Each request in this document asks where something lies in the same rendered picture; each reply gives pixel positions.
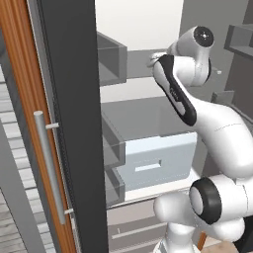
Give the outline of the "pale blue fridge drawer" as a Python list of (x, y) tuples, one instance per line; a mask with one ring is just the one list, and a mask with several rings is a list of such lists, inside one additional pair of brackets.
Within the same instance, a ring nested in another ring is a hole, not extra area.
[(105, 103), (102, 111), (126, 142), (118, 168), (127, 191), (189, 176), (197, 134), (184, 126), (165, 97)]

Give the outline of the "grey door bin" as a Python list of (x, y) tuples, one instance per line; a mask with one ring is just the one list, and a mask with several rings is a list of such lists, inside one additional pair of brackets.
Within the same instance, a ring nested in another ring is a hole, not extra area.
[(126, 143), (104, 112), (101, 117), (104, 166), (110, 170), (126, 164)]
[(126, 185), (116, 168), (105, 172), (105, 190), (108, 208), (125, 200)]
[(127, 82), (127, 47), (98, 32), (99, 78), (101, 86)]
[(253, 60), (253, 24), (230, 25), (224, 48)]

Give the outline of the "fridge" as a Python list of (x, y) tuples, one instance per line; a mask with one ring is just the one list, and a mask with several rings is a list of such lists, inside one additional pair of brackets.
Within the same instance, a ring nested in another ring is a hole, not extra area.
[[(232, 21), (243, 19), (248, 2), (249, 0), (95, 0), (98, 32), (127, 47), (126, 83), (119, 83), (116, 87), (103, 86), (102, 105), (167, 98), (155, 82), (147, 61), (152, 53), (166, 51), (183, 33), (195, 26), (209, 28), (214, 36), (210, 51), (211, 75), (204, 85), (189, 86), (187, 91), (197, 99), (213, 103), (211, 96), (224, 88), (231, 65), (231, 58), (223, 48), (228, 25)], [(191, 126), (184, 126), (194, 131)], [(155, 202), (164, 194), (188, 193), (195, 181), (210, 177), (203, 175), (208, 154), (208, 149), (197, 134), (196, 150), (187, 178), (126, 190), (126, 201), (151, 198)]]

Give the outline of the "wood-fronted fridge door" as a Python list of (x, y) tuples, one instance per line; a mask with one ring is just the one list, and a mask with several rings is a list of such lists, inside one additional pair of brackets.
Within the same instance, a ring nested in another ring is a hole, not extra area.
[[(102, 140), (95, 0), (0, 0), (3, 36), (37, 153), (42, 145), (34, 113), (48, 111), (43, 82), (50, 81), (62, 149), (53, 165), (64, 203), (74, 209), (70, 218), (53, 220), (61, 232), (62, 253), (109, 253)], [(39, 69), (39, 49), (45, 49), (49, 75)]]

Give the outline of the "grey freezer drawer front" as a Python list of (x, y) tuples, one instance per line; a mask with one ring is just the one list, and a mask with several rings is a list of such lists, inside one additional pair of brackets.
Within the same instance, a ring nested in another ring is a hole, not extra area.
[(107, 211), (109, 253), (151, 253), (166, 223), (154, 214), (153, 200)]

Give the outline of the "grey fridge door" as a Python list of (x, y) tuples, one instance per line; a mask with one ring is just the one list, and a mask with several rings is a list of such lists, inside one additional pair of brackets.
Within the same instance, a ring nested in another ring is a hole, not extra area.
[[(242, 25), (253, 25), (253, 0), (249, 0)], [(233, 56), (225, 90), (234, 91), (232, 105), (253, 120), (253, 58), (236, 52)], [(204, 176), (219, 174), (208, 154)]]

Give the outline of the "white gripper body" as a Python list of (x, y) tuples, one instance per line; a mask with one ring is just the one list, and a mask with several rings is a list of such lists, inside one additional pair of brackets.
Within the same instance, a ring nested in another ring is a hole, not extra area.
[(163, 55), (166, 55), (166, 52), (154, 52), (149, 56), (149, 60), (147, 61), (147, 67), (151, 68), (160, 57), (162, 57)]

